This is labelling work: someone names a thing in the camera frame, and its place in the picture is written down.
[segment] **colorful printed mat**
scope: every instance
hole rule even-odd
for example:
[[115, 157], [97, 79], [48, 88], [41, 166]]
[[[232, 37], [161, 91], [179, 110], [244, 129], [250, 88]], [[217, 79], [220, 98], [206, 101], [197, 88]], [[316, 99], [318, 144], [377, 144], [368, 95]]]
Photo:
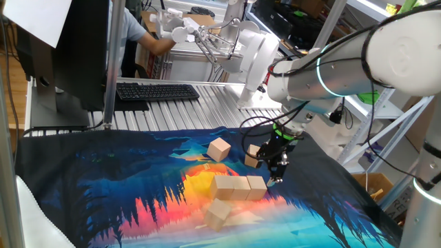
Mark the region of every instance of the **colorful printed mat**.
[[[206, 154], [218, 137], [232, 145], [219, 163]], [[226, 128], [24, 138], [17, 174], [78, 248], [398, 247], [400, 228], [308, 134], [283, 183], [263, 200], [230, 203], [220, 232], [205, 226], [214, 175], [269, 178], [266, 166], [243, 165], [240, 141]]]

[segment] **person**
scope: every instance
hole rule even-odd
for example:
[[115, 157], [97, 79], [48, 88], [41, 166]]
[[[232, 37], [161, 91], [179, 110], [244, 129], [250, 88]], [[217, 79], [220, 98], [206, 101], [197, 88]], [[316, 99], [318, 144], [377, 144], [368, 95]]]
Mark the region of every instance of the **person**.
[[[107, 41], [110, 38], [110, 25], [112, 20], [112, 8], [113, 8], [113, 0], [111, 0], [109, 4], [109, 21], [108, 21], [108, 30], [107, 33]], [[121, 32], [121, 47], [119, 50], [119, 73], [118, 76], [121, 76], [121, 64], [124, 58], [125, 52], [125, 42], [136, 41], [145, 49], [149, 50], [156, 56], [160, 56], [171, 50], [176, 43], [171, 39], [155, 39], [147, 30], [139, 24], [139, 22], [135, 19], [135, 17], [130, 13], [127, 8], [124, 8], [124, 20], [123, 20], [123, 29]]]

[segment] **gray shirt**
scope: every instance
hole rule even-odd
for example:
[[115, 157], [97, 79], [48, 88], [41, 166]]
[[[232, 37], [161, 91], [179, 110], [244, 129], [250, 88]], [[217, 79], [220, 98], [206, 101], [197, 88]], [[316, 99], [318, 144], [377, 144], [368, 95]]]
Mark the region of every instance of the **gray shirt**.
[[[110, 39], [110, 24], [112, 20], [112, 8], [113, 3], [110, 1], [109, 5], [109, 24], [107, 33], [107, 54], [109, 52], [109, 39]], [[121, 64], [124, 58], [125, 42], [129, 39], [130, 41], [138, 41], [147, 31], [138, 23], [134, 16], [130, 13], [127, 8], [124, 8], [124, 20], [123, 29], [121, 33], [121, 47], [119, 49], [119, 72], [118, 76], [121, 76]]]

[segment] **person's arm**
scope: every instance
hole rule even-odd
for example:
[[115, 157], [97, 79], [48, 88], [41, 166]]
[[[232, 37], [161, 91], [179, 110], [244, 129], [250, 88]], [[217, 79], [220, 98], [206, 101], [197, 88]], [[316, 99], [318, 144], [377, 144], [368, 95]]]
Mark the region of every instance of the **person's arm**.
[[176, 42], [170, 39], [155, 39], [146, 32], [139, 40], [138, 43], [141, 44], [145, 49], [153, 52], [156, 56], [160, 56], [170, 51], [176, 45]]
[[165, 54], [173, 46], [176, 44], [173, 40], [169, 39], [160, 39], [157, 40], [153, 38], [139, 23], [138, 21], [130, 14], [130, 11], [126, 8], [124, 9], [125, 17], [128, 22], [128, 31], [127, 38], [131, 41], [137, 41], [141, 44], [145, 49], [153, 52], [156, 56], [160, 56]]

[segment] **metal pole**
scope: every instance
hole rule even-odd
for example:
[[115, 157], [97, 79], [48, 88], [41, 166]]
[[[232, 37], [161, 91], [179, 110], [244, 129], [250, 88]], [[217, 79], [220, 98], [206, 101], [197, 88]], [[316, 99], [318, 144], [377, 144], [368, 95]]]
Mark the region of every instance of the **metal pole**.
[[326, 43], [331, 36], [332, 30], [337, 24], [340, 15], [345, 9], [347, 0], [336, 0], [332, 6], [329, 16], [326, 18], [325, 24], [323, 25], [320, 34], [318, 35], [316, 42], [314, 43], [314, 48], [324, 48]]
[[103, 113], [104, 129], [112, 128], [113, 110], [115, 106], [116, 78], [119, 72], [119, 51], [123, 29], [125, 0], [113, 0], [112, 24], [110, 26], [109, 61], [107, 62], [107, 88]]
[[[381, 93], [380, 97], [378, 97], [377, 101], [375, 102], [374, 108], [376, 110], [379, 110], [381, 107], [384, 106], [384, 103], [391, 97], [391, 95], [395, 92], [394, 89], [384, 89]], [[355, 148], [355, 146], [359, 143], [359, 140], [363, 135], [367, 133], [369, 130], [369, 125], [371, 123], [371, 117], [372, 117], [372, 110], [369, 111], [369, 113], [366, 115], [366, 118], [362, 120], [362, 123], [360, 127], [358, 128], [356, 134], [352, 137], [351, 141], [345, 145], [345, 148], [343, 149], [342, 153], [338, 156], [336, 159], [337, 162], [339, 162], [341, 165], [344, 165], [347, 163], [347, 158], [349, 158], [351, 155], [352, 150]]]
[[[383, 148], [383, 150], [380, 152], [380, 156], [382, 158], [386, 158], [391, 152], [392, 149], [398, 144], [398, 142], [401, 140], [401, 138], [407, 133], [409, 128], [411, 128], [412, 124], [416, 121], [416, 119], [421, 115], [421, 113], [426, 109], [427, 105], [432, 101], [434, 96], [424, 97], [421, 101], [426, 101], [418, 111], [415, 111], [406, 118], [405, 121], [401, 124], [398, 131], [393, 135], [391, 140], [387, 143], [387, 145]], [[380, 158], [376, 158], [371, 166], [367, 169], [367, 173], [376, 172], [378, 168], [380, 168], [380, 165], [382, 164], [383, 160]]]
[[0, 70], [0, 233], [5, 248], [24, 248], [2, 78]]

